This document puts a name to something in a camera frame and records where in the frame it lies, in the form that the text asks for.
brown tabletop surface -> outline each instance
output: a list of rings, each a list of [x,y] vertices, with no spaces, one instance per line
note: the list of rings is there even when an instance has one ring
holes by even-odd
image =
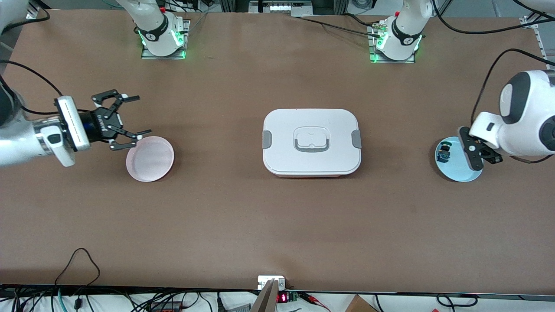
[[[364,30],[348,17],[319,19]],[[139,59],[132,30],[123,11],[52,11],[24,27],[12,60],[79,108],[112,88],[140,95],[120,110],[125,127],[169,140],[173,169],[135,181],[127,153],[103,143],[70,168],[44,157],[0,169],[1,282],[52,283],[85,247],[103,285],[253,288],[259,274],[280,274],[296,289],[555,294],[555,162],[507,159],[454,183],[432,160],[469,124],[499,53],[539,54],[533,30],[469,36],[432,19],[411,65],[372,64],[364,36],[280,14],[208,14],[182,61]],[[501,87],[526,69],[545,67],[506,55],[478,111],[497,112]],[[30,108],[52,109],[56,94],[33,74],[8,66],[5,79]],[[277,108],[353,112],[359,169],[335,179],[268,172],[261,131]],[[60,282],[94,273],[79,254]]]

light blue plate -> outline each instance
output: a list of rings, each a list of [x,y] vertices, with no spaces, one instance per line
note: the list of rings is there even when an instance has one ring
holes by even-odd
[[[449,149],[449,153],[451,153],[451,155],[447,163],[440,163],[437,161],[437,152],[440,151],[441,142],[450,142],[453,144]],[[457,182],[470,182],[482,174],[481,170],[474,171],[468,165],[465,151],[463,150],[461,141],[458,137],[449,137],[441,140],[441,142],[437,145],[436,152],[433,157],[436,160],[437,167],[446,177]]]

white lid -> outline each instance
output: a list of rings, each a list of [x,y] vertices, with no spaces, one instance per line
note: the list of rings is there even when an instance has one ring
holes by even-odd
[[[146,137],[127,153],[127,171],[136,180],[152,182],[161,179],[171,169],[174,151],[161,137]]]
[[[358,122],[344,109],[277,109],[264,119],[264,165],[276,175],[350,174],[360,148]]]

black plug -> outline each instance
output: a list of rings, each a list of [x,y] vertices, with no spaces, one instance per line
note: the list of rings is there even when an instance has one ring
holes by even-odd
[[[227,312],[224,304],[221,302],[220,293],[218,293],[218,298],[216,299],[216,301],[218,302],[218,312]]]
[[[75,303],[73,304],[73,308],[75,311],[79,310],[83,306],[83,300],[81,298],[75,299]]]

